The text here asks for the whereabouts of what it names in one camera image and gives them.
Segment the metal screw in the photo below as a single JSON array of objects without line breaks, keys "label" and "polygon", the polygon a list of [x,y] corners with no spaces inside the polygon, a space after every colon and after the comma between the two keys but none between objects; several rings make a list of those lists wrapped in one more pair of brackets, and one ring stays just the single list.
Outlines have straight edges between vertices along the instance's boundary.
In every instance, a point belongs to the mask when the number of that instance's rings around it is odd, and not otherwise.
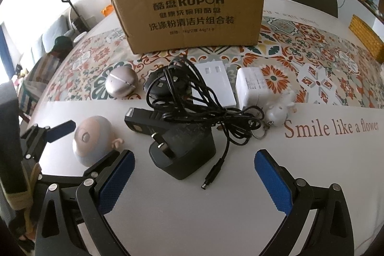
[{"label": "metal screw", "polygon": [[92,178],[88,178],[88,179],[85,179],[84,180],[84,185],[89,187],[93,184],[93,179]]},{"label": "metal screw", "polygon": [[296,184],[300,187],[304,187],[307,184],[307,182],[304,179],[299,178],[299,179],[296,179]]},{"label": "metal screw", "polygon": [[332,185],[332,188],[333,188],[333,190],[335,190],[335,191],[340,191],[340,190],[341,190],[340,185],[338,185],[337,183],[334,183],[334,184]]},{"label": "metal screw", "polygon": [[57,189],[57,184],[56,184],[56,183],[52,183],[52,184],[48,187],[48,189],[49,189],[50,191],[55,191],[55,190]]}]

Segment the cardboard box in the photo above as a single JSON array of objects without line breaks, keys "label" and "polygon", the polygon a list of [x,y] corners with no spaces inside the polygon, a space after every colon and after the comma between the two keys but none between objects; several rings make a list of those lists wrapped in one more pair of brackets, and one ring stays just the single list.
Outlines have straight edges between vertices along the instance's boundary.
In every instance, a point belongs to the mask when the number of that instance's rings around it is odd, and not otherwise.
[{"label": "cardboard box", "polygon": [[111,0],[134,53],[257,45],[264,0]]}]

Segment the blue curtain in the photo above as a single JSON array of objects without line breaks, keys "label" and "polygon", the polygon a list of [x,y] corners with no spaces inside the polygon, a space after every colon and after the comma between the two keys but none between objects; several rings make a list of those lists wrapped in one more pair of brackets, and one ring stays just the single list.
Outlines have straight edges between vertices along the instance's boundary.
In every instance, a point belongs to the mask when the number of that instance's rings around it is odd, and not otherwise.
[{"label": "blue curtain", "polygon": [[5,72],[8,75],[8,78],[11,79],[15,74],[15,69],[13,68],[12,58],[9,54],[8,46],[5,41],[3,29],[0,26],[0,58],[3,62]]}]

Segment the yellow basket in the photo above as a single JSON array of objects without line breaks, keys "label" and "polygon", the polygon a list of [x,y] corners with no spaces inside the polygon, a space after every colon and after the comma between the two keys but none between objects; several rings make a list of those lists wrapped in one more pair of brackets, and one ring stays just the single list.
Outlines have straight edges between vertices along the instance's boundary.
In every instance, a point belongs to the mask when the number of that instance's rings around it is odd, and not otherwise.
[{"label": "yellow basket", "polygon": [[360,39],[372,56],[379,62],[384,62],[384,42],[358,16],[353,15],[349,29]]}]

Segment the patterned tile print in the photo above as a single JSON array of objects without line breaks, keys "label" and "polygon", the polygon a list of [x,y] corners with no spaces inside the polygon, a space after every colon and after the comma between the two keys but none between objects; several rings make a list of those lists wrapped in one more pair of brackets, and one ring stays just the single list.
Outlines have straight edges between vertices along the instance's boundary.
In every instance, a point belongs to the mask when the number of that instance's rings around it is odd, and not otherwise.
[{"label": "patterned tile print", "polygon": [[297,90],[297,102],[384,108],[380,65],[368,50],[332,33],[271,17],[263,17],[257,46],[206,46],[134,55],[120,28],[93,36],[76,48],[46,100],[111,98],[105,80],[121,65],[132,67],[139,77],[140,86],[129,99],[143,99],[142,86],[149,74],[177,55],[193,62],[222,60],[233,88],[239,68],[260,67],[273,93]]}]

